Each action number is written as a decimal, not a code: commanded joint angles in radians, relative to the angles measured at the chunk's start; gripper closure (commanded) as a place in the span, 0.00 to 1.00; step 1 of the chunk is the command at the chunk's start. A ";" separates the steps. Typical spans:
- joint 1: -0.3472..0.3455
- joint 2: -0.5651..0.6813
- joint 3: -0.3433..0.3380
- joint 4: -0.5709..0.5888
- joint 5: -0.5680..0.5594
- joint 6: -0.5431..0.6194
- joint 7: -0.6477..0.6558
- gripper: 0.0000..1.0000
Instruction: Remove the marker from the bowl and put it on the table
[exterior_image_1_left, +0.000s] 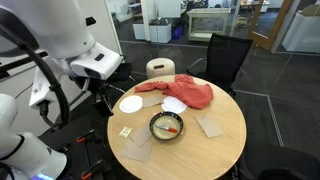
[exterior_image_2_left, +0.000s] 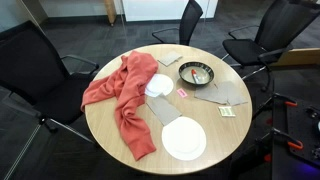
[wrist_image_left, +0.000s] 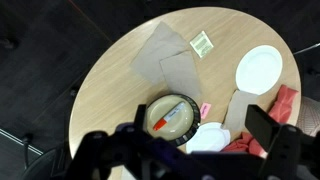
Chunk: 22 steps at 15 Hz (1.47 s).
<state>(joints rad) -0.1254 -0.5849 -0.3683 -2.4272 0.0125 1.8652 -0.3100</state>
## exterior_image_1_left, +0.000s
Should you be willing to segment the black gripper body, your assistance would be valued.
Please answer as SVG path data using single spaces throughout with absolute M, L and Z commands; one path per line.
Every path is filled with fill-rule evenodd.
M 79 78 L 80 88 L 89 91 L 92 97 L 92 103 L 102 117 L 113 115 L 112 106 L 106 93 L 106 82 L 100 79 Z

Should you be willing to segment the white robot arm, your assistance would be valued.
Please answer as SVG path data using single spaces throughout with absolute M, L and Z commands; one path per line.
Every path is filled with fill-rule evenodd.
M 49 126 L 68 124 L 69 104 L 60 77 L 69 76 L 81 86 L 105 81 L 122 61 L 121 55 L 99 43 L 88 30 L 93 20 L 82 14 L 78 0 L 1 0 L 1 37 L 12 45 L 3 57 L 26 54 L 37 65 L 29 106 L 47 117 L 56 101 L 60 118 Z M 0 94 L 0 151 L 5 180 L 56 180 L 67 156 L 30 132 L 11 130 L 18 114 L 17 100 Z

